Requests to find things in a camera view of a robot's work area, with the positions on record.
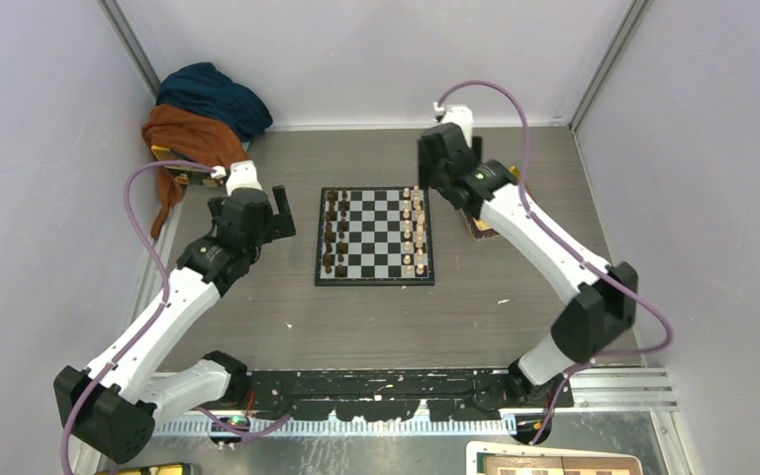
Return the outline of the gold tin box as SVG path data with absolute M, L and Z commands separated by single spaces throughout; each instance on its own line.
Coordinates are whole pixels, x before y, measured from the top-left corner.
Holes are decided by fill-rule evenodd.
M 506 167 L 500 163 L 500 166 L 505 168 L 507 172 L 514 177 L 515 180 L 519 180 L 522 176 L 520 169 L 516 165 L 509 165 Z M 476 218 L 470 211 L 463 210 L 462 215 L 473 239 L 483 240 L 496 237 L 499 234 L 489 224 Z

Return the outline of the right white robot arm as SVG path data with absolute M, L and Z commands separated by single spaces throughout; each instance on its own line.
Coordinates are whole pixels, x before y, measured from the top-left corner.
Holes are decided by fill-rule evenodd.
M 553 379 L 599 355 L 635 321 L 635 269 L 582 249 L 529 197 L 510 170 L 481 158 L 481 139 L 467 139 L 460 126 L 434 126 L 419 137 L 419 184 L 432 188 L 455 209 L 489 225 L 546 279 L 565 307 L 549 333 L 512 362 L 513 399 L 536 405 Z

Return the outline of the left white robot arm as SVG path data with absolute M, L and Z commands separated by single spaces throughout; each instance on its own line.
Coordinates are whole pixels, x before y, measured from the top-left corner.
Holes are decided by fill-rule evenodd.
M 117 464 L 135 458 L 154 430 L 207 403 L 242 405 L 251 387 L 245 364 L 212 351 L 158 382 L 170 350 L 259 259 L 264 245 L 295 235 L 284 186 L 239 188 L 208 203 L 212 226 L 190 242 L 159 294 L 129 328 L 82 370 L 64 367 L 53 388 L 67 436 Z

